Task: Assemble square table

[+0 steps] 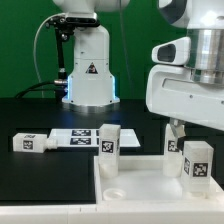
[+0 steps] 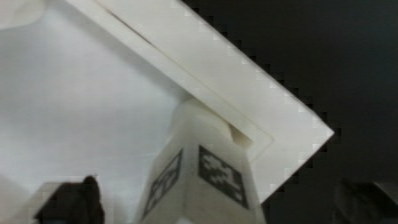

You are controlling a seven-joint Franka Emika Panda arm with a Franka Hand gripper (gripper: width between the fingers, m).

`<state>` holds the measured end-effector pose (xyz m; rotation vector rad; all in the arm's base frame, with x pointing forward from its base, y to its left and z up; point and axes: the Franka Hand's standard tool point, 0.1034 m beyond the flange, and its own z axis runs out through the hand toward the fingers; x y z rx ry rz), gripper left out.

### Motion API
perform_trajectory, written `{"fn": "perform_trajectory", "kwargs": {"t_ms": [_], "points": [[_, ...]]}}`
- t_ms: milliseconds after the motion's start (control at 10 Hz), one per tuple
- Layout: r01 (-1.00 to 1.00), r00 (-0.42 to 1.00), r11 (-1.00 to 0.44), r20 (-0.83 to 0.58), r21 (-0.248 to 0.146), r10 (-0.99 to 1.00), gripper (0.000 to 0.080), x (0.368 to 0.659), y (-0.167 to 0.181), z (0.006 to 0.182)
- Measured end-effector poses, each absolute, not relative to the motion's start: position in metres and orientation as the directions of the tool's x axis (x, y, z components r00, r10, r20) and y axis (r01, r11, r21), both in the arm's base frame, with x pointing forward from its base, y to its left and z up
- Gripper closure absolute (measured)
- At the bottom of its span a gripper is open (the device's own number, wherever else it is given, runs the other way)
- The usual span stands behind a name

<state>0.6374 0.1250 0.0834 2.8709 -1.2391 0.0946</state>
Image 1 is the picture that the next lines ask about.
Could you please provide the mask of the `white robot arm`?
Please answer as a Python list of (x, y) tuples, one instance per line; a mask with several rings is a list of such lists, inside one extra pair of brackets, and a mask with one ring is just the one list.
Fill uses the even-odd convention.
[[(73, 35), (74, 70), (62, 102), (81, 109), (119, 102), (109, 71), (109, 33), (97, 14), (126, 7), (130, 0), (53, 0), (62, 12), (56, 23)], [(147, 82), (146, 105), (179, 123), (224, 131), (224, 0), (158, 0), (164, 19), (187, 35), (152, 50), (155, 66)]]

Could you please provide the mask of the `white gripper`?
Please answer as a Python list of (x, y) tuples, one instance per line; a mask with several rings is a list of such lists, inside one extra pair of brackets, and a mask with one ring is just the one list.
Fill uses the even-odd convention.
[(146, 105), (150, 112), (171, 118), (177, 150), (183, 148), (185, 122), (224, 131), (224, 87), (193, 82), (187, 68), (155, 65), (148, 76)]

